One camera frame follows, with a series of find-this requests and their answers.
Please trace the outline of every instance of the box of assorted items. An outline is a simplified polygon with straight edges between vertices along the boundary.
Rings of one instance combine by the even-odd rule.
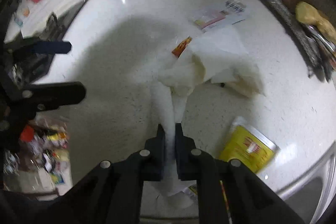
[[[5,152],[4,188],[39,200],[72,187],[66,121],[38,115],[20,135],[18,153]]]

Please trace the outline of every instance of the table surface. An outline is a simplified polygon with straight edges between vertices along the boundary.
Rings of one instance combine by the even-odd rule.
[[[101,160],[119,161],[156,133],[149,86],[160,56],[202,32],[188,20],[201,7],[224,0],[89,0],[68,30],[72,51],[56,56],[40,83],[81,81],[87,97],[58,113],[70,118],[71,167],[77,182]],[[308,78],[296,45],[259,0],[239,0],[251,14],[234,24],[265,82],[265,96],[247,99],[210,83],[189,96],[184,134],[218,156],[234,117],[243,116],[280,147],[258,176],[277,191],[300,176],[335,140],[333,83]],[[148,183],[142,215],[197,215],[197,206],[174,210]]]

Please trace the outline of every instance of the screw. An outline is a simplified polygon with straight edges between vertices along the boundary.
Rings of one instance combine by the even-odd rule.
[[[202,153],[202,151],[197,149],[197,148],[191,150],[191,154],[194,155],[194,156],[199,156],[201,153]]]
[[[151,154],[151,152],[149,150],[147,150],[147,149],[143,149],[143,150],[140,151],[139,154],[142,157],[148,157]]]
[[[241,165],[241,161],[237,159],[231,160],[231,165],[234,167],[239,167]]]
[[[6,120],[0,121],[0,131],[5,131],[9,128],[9,122]]]
[[[37,105],[37,109],[38,109],[38,110],[41,110],[41,111],[45,110],[45,106],[44,106],[44,104],[38,104],[38,105]]]
[[[104,168],[104,169],[109,168],[110,165],[111,165],[111,163],[110,163],[108,160],[103,160],[103,161],[100,163],[100,167],[101,167],[101,168]]]
[[[30,98],[30,97],[32,97],[32,95],[33,95],[33,93],[30,90],[24,90],[22,92],[22,97],[23,98]]]

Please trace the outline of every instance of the orange object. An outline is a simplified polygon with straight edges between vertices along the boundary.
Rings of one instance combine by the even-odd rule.
[[[20,140],[29,143],[34,138],[34,133],[35,133],[34,128],[32,128],[29,125],[26,125],[21,132]]]
[[[187,37],[175,49],[172,50],[172,54],[175,55],[176,57],[180,57],[181,53],[184,51],[184,49],[190,43],[191,40],[193,40],[191,37]]]

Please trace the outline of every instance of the speckled countertop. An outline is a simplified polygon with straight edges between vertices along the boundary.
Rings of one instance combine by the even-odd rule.
[[[74,182],[101,160],[118,161],[155,135],[149,86],[160,56],[201,31],[191,11],[224,0],[90,0],[68,30],[73,49],[57,56],[40,83],[79,80],[87,98],[59,112],[71,119]],[[253,100],[205,83],[189,96],[183,128],[196,146],[217,156],[235,116],[281,149],[259,177],[274,191],[306,171],[336,138],[336,91],[332,83],[307,77],[307,67],[282,25],[259,0],[240,0],[251,9],[236,23],[241,40],[258,64],[266,96]],[[173,210],[148,184],[142,214],[197,215],[197,206]]]

